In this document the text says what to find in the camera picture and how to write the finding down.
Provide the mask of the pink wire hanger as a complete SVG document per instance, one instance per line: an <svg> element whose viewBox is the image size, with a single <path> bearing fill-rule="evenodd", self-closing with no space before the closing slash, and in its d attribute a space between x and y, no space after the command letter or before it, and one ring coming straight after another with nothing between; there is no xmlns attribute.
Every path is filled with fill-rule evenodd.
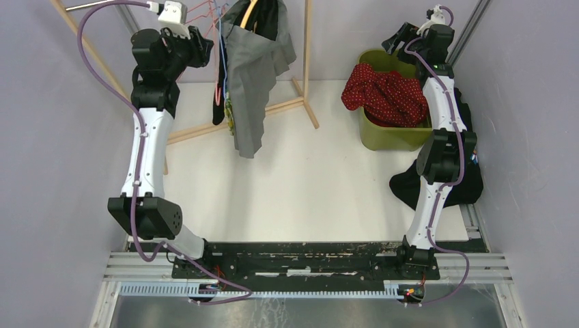
<svg viewBox="0 0 579 328"><path fill-rule="evenodd" d="M220 86L221 33L218 30L218 24L220 23L219 20L221 19L221 7L219 5L215 5L213 8L210 8L210 17L212 22L210 30L207 33L211 32L212 40L214 42L214 101L217 105L220 105L222 99L222 87Z"/></svg>
<svg viewBox="0 0 579 328"><path fill-rule="evenodd" d="M189 8L186 13L186 23L193 23L201 18L212 17L213 4L211 0L201 1L192 8Z"/></svg>

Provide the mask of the black skirt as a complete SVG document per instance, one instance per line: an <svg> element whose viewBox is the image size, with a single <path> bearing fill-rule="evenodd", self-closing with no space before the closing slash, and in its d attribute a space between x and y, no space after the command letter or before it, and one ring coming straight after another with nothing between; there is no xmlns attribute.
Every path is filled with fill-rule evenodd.
<svg viewBox="0 0 579 328"><path fill-rule="evenodd" d="M221 93L222 78L223 78L223 66L221 64L218 46L219 46L219 43L217 45L217 53L219 54L218 79L217 79L217 86L216 86L217 98L215 100L213 100L213 108L212 108L212 123L215 126L218 126L219 124L221 124L223 122L223 120L225 119L225 113L224 113L225 99L222 98L222 93Z"/></svg>

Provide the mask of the yellow lemon print garment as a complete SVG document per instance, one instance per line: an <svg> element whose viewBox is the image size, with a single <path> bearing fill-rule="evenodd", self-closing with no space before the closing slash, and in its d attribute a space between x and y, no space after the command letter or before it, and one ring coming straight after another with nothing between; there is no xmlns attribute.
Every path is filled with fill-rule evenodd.
<svg viewBox="0 0 579 328"><path fill-rule="evenodd" d="M231 97L229 92L225 93L225 104L224 104L224 113L227 119L227 126L229 132L232 136L235 135L235 122L234 122L234 115L233 115L233 106L231 103Z"/></svg>

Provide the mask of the red polka dot skirt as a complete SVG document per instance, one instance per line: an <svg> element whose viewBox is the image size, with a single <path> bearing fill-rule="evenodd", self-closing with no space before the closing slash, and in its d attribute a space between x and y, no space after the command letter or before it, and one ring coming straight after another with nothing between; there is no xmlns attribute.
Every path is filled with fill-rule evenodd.
<svg viewBox="0 0 579 328"><path fill-rule="evenodd" d="M357 64L341 94L344 107L362 107L378 125L415 128L427 119L429 106L417 79L399 72L378 72Z"/></svg>

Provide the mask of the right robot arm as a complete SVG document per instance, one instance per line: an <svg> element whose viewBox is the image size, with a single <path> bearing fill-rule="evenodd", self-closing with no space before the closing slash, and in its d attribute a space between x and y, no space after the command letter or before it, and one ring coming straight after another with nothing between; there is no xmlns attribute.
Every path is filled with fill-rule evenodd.
<svg viewBox="0 0 579 328"><path fill-rule="evenodd" d="M454 94L454 71L447 63L454 30L444 23L429 23L424 29L404 23L382 43L392 54L416 67L416 75L429 107L432 132L416 159L420 191L414 218L397 248L396 274L411 279L436 266L436 229L452 188L464 178L466 161L477 136L463 122Z"/></svg>

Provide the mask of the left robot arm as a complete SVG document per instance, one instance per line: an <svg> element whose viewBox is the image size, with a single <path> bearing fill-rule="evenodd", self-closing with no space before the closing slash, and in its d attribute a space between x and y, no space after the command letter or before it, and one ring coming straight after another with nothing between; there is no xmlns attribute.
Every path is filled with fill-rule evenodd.
<svg viewBox="0 0 579 328"><path fill-rule="evenodd" d="M187 68L201 68L210 61L213 41L198 28L188 36L169 28L143 29L131 37L136 66L132 72L130 104L134 136L130 164L120 195L109 198L107 210L122 229L139 240L156 241L155 252L165 247L197 277L213 273L214 258L206 254L206 240L183 224L181 207L165 199L165 155L180 96L178 77Z"/></svg>

